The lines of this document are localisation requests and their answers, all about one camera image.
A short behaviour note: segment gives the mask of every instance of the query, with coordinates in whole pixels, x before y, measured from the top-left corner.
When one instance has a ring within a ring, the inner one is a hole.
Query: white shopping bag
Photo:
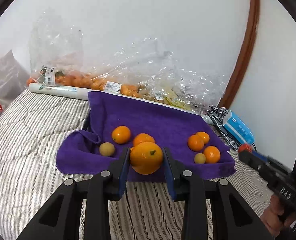
[[[26,88],[28,73],[15,60],[10,50],[0,58],[0,115]]]

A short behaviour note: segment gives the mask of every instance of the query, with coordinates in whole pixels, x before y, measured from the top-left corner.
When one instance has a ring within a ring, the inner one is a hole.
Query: human hand
[[[278,236],[283,227],[289,227],[296,220],[296,213],[292,213],[285,222],[282,223],[278,216],[281,216],[283,213],[284,207],[279,197],[272,195],[268,208],[266,208],[261,215],[261,221],[273,237]]]

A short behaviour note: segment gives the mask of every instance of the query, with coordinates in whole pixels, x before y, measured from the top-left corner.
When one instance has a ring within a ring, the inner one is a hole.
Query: bed
[[[38,209],[67,178],[56,167],[63,140],[81,129],[89,112],[87,101],[22,92],[0,117],[0,234],[16,239]],[[230,150],[237,172],[227,179],[257,215],[272,192],[258,174]],[[208,237],[212,239],[210,203]],[[109,202],[111,239],[180,239],[184,203],[173,202],[164,183],[127,182],[123,198]],[[79,239],[83,239],[81,217]]]

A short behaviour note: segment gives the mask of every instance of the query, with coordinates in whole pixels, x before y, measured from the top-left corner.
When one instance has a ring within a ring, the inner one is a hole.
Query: barcode label
[[[48,86],[52,86],[52,87],[56,86],[56,68],[55,67],[46,68],[46,73],[44,75],[44,83]]]
[[[107,81],[103,91],[120,94],[121,84]]]
[[[114,86],[113,85],[111,85],[111,84],[107,84],[107,86],[106,86],[107,88],[113,88]]]
[[[164,99],[163,94],[160,93],[160,92],[156,92],[156,93],[155,93],[155,97],[156,97],[157,100],[163,100],[163,99]]]

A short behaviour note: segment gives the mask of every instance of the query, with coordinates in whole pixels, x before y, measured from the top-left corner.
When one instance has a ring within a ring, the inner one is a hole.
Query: plastic bag
[[[115,53],[112,66],[92,79],[93,90],[152,100],[198,114],[204,114],[209,105],[217,105],[224,93],[224,75],[208,76],[180,68],[170,51],[160,49],[157,39],[144,39]]]
[[[31,78],[27,85],[37,82],[55,86],[56,79],[79,70],[83,64],[82,36],[52,9],[44,12],[29,40]]]
[[[0,59],[0,115],[26,88],[28,77],[28,73],[15,60],[11,50]]]

